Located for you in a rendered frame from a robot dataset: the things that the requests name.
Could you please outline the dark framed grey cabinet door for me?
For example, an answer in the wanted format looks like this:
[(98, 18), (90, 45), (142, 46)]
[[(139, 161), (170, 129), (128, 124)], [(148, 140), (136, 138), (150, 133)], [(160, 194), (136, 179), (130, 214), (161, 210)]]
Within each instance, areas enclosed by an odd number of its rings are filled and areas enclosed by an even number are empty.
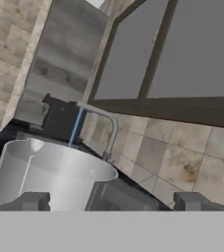
[(224, 0), (178, 0), (147, 103), (154, 118), (224, 127)]
[(135, 0), (114, 21), (89, 104), (137, 99), (170, 0)]

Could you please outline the silver metal jug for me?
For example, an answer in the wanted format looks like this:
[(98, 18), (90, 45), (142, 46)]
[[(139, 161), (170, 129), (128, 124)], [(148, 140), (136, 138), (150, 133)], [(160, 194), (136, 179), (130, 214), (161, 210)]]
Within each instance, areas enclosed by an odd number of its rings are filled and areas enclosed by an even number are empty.
[(5, 144), (0, 157), (0, 206), (28, 193), (44, 193), (53, 212), (159, 209), (109, 162), (33, 138)]

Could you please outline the black coffee machine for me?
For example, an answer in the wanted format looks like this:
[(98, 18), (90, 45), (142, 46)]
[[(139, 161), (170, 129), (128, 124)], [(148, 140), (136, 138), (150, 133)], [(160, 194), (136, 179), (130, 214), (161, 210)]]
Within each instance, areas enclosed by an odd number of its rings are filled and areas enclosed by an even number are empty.
[(68, 142), (71, 138), (79, 108), (75, 101), (64, 101), (47, 94), (42, 102), (49, 106), (42, 121), (43, 134), (55, 140)]

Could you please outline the grey wood tall cabinet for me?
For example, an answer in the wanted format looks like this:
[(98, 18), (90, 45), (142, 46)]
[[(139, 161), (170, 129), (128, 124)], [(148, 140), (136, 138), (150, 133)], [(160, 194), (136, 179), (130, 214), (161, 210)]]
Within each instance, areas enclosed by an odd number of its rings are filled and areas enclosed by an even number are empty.
[(40, 125), (42, 99), (83, 97), (107, 23), (107, 16), (86, 0), (54, 0), (15, 118)]

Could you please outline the grey metal sink faucet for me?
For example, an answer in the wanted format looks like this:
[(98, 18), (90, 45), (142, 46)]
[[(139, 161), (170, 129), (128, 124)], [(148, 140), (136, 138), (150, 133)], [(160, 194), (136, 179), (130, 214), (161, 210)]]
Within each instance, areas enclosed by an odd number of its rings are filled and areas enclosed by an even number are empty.
[(103, 160), (110, 161), (112, 149), (113, 149), (113, 146), (114, 146), (117, 134), (118, 134), (118, 130), (119, 130), (118, 120), (116, 118), (114, 118), (111, 113), (109, 113), (103, 109), (94, 107), (94, 106), (87, 104), (85, 102), (82, 102), (82, 101), (77, 102), (77, 107), (82, 108), (83, 110), (86, 110), (88, 112), (95, 113), (100, 116), (106, 117), (107, 119), (110, 120), (110, 122), (112, 124), (112, 131), (111, 131), (111, 135), (108, 140), (108, 143), (107, 143), (107, 147), (106, 147), (106, 149), (103, 153), (103, 156), (102, 156)]

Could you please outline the blue water stream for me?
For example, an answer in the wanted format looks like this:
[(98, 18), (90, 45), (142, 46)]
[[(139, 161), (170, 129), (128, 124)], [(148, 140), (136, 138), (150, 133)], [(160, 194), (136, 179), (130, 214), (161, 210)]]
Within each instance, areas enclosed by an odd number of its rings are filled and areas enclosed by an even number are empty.
[(79, 114), (78, 114), (77, 119), (75, 121), (75, 125), (74, 125), (73, 131), (72, 131), (72, 134), (71, 134), (71, 137), (70, 137), (70, 141), (69, 141), (69, 144), (68, 144), (69, 147), (75, 142), (75, 140), (77, 138), (79, 128), (80, 128), (80, 124), (81, 124), (82, 119), (83, 119), (83, 114), (84, 114), (84, 108), (80, 107)]

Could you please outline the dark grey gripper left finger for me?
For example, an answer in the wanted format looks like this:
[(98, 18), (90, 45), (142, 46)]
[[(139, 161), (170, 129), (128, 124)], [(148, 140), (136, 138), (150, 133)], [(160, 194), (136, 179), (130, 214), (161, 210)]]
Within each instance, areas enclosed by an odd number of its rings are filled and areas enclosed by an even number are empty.
[(12, 202), (0, 205), (0, 211), (4, 212), (38, 212), (49, 211), (49, 192), (26, 192)]

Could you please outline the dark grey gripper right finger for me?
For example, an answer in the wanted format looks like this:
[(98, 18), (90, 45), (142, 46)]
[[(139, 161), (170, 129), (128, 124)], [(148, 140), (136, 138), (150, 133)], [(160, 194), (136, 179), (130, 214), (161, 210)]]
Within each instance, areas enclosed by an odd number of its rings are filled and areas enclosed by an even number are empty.
[(175, 211), (224, 212), (224, 205), (211, 202), (198, 192), (175, 192)]

